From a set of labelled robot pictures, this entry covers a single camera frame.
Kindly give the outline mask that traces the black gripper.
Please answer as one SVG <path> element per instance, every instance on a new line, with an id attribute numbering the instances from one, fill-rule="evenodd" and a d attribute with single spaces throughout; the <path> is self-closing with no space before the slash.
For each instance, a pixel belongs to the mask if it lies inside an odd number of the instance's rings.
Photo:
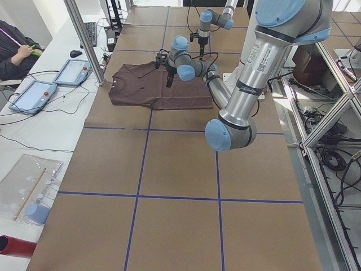
<path id="1" fill-rule="evenodd" d="M 167 64 L 166 71 L 168 73 L 167 79 L 166 79 L 166 87 L 170 88 L 173 84 L 174 75 L 177 73 L 177 69 L 175 67 L 172 67 L 169 64 Z"/>
<path id="2" fill-rule="evenodd" d="M 208 37 L 198 36 L 199 59 L 202 60 L 205 54 L 205 46 L 208 44 Z"/>

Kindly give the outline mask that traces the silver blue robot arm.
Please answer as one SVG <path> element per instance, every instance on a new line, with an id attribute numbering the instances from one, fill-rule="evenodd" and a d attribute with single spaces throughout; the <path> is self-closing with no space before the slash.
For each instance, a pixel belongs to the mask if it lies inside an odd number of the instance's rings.
<path id="1" fill-rule="evenodd" d="M 175 74 L 182 81 L 201 77 L 220 111 L 205 128 L 206 140 L 217 151 L 250 145 L 257 134 L 251 111 L 277 67 L 285 49 L 324 41 L 331 32 L 332 1 L 258 1 L 255 6 L 255 42 L 233 90 L 213 63 L 192 59 L 189 41 L 176 36 L 164 59 L 167 86 Z"/>
<path id="2" fill-rule="evenodd" d="M 215 12 L 211 8 L 207 8 L 200 14 L 200 26 L 195 34 L 198 39 L 199 60 L 203 59 L 205 46 L 208 44 L 210 36 L 210 27 L 215 25 L 223 29 L 230 30 L 234 24 L 233 15 L 238 1 L 226 1 L 225 7 L 221 14 Z"/>

